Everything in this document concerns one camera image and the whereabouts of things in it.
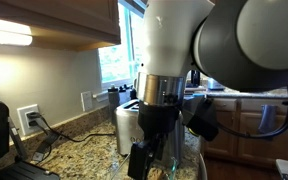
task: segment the wooden cabinet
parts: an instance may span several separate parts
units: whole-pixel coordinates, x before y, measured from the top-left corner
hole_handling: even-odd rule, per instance
[[[229,100],[234,101],[236,106],[229,104]],[[220,123],[241,133],[257,134],[262,119],[262,105],[269,104],[277,107],[276,128],[284,123],[287,106],[282,105],[283,101],[282,99],[215,98],[214,104]],[[288,130],[272,140],[238,138],[220,130],[214,141],[205,143],[204,150],[205,155],[209,157],[274,168],[276,159],[288,160]]]
[[[29,25],[33,46],[86,50],[121,41],[117,0],[0,0],[0,19]]]
[[[257,134],[262,115],[259,113],[241,113],[240,132]],[[285,116],[278,115],[275,128],[284,123]],[[275,166],[276,159],[288,160],[288,130],[269,140],[239,138],[237,156],[245,161],[264,163]]]
[[[217,120],[230,129],[237,129],[236,99],[215,99]],[[213,156],[234,156],[237,138],[219,130],[218,136],[212,142],[205,143],[205,153]]]

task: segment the black cable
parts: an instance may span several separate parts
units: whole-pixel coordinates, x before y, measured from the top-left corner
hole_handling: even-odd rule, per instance
[[[37,162],[35,165],[38,165],[39,163],[47,159],[51,155],[51,153],[52,153],[52,145],[49,146],[47,155],[41,161]]]
[[[230,133],[232,135],[238,136],[238,137],[248,138],[248,139],[268,139],[268,138],[272,138],[274,136],[277,136],[279,134],[282,134],[284,131],[286,131],[288,129],[288,108],[287,108],[287,113],[286,113],[284,124],[280,128],[278,128],[272,132],[266,133],[266,134],[249,134],[247,132],[245,134],[243,134],[243,133],[240,133],[240,132],[237,132],[237,131],[234,131],[234,130],[231,130],[231,129],[225,127],[220,122],[217,122],[217,125],[223,131]]]
[[[44,124],[48,127],[48,129],[49,129],[51,132],[53,132],[53,133],[55,133],[55,134],[57,134],[57,135],[63,136],[64,138],[66,138],[66,139],[68,139],[68,140],[70,140],[70,141],[72,141],[72,142],[76,142],[76,143],[78,143],[78,142],[83,142],[83,141],[85,141],[87,138],[89,138],[89,137],[91,137],[91,136],[115,136],[114,133],[113,133],[113,134],[89,134],[88,136],[86,136],[86,137],[85,137],[84,139],[82,139],[82,140],[75,140],[75,139],[72,139],[71,137],[69,137],[69,136],[67,136],[67,135],[65,135],[65,134],[62,134],[62,133],[60,133],[60,132],[57,132],[56,130],[54,130],[53,128],[51,128],[51,127],[48,125],[48,123],[46,122],[45,118],[44,118],[41,114],[39,114],[39,113],[37,113],[37,112],[29,113],[29,114],[28,114],[28,117],[31,118],[31,119],[36,119],[36,118],[42,119],[42,121],[44,122]]]
[[[45,151],[49,149],[49,154],[51,153],[51,146],[52,144],[58,139],[59,135],[56,133],[53,133],[50,131],[47,135],[47,137],[44,138],[44,140],[40,143],[40,145],[37,147],[35,153],[33,154],[32,160],[41,162],[45,159]]]
[[[41,126],[37,123],[36,125],[40,130],[42,130],[46,135],[48,135],[48,132]]]
[[[89,137],[91,137],[91,136],[114,136],[115,134],[89,134],[88,136],[86,136],[84,139],[82,139],[82,140],[75,140],[75,139],[72,139],[71,137],[69,137],[69,136],[67,136],[67,135],[65,135],[65,134],[62,134],[62,133],[60,133],[60,132],[57,132],[57,131],[55,131],[54,129],[52,129],[49,125],[48,125],[48,123],[46,122],[46,120],[45,120],[45,118],[43,117],[43,116],[41,116],[40,117],[41,119],[42,119],[42,121],[45,123],[45,125],[52,131],[52,132],[54,132],[54,133],[56,133],[56,134],[58,134],[58,135],[60,135],[60,136],[63,136],[64,138],[66,138],[66,139],[68,139],[68,140],[70,140],[70,141],[72,141],[72,142],[76,142],[76,143],[78,143],[78,142],[83,142],[83,141],[85,141],[87,138],[89,138]]]

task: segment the metal cylinder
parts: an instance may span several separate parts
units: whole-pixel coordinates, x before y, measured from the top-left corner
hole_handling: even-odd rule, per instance
[[[174,106],[183,101],[185,79],[139,73],[136,87],[137,97],[145,104]]]

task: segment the upper cabinet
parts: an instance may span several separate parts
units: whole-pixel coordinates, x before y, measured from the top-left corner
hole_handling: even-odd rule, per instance
[[[79,51],[121,41],[117,0],[0,0],[0,19],[29,25],[32,46]]]

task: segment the power cord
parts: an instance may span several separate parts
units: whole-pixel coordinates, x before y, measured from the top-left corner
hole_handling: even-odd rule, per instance
[[[75,140],[75,139],[73,139],[73,138],[71,138],[71,137],[69,137],[69,136],[67,136],[67,135],[65,135],[63,133],[57,132],[56,130],[51,128],[49,126],[49,124],[47,123],[47,121],[45,120],[45,118],[38,112],[31,112],[31,113],[27,114],[27,117],[30,118],[30,119],[38,119],[38,118],[40,118],[51,132],[53,132],[53,133],[55,133],[55,134],[57,134],[59,136],[62,136],[62,137],[66,138],[66,139],[68,139],[68,140],[70,140],[72,142],[76,142],[76,143],[83,142],[83,141],[85,141],[86,139],[88,139],[91,136],[115,136],[114,133],[112,133],[112,134],[89,134],[88,136],[86,136],[82,140]]]
[[[79,142],[83,142],[85,141],[87,138],[91,137],[91,136],[114,136],[115,134],[89,134],[88,136],[86,136],[84,139],[82,140],[75,140],[63,133],[57,132],[56,130],[54,130],[53,128],[51,128],[49,126],[49,124],[46,122],[45,118],[37,112],[31,112],[27,114],[27,118],[29,118],[31,121],[29,122],[30,126],[36,126],[39,129],[41,129],[46,135],[47,137],[41,142],[41,144],[39,145],[39,147],[36,149],[32,160],[37,161],[37,164],[41,163],[42,161],[44,161],[46,158],[49,157],[49,155],[52,152],[52,144],[59,138],[59,136],[62,136],[72,142],[75,143],[79,143]],[[41,119],[43,121],[43,123],[47,126],[47,128],[49,129],[49,131],[47,131],[44,127],[42,127],[39,123],[37,123],[37,119]],[[48,149],[48,154],[46,156],[45,155],[45,151],[46,149]]]

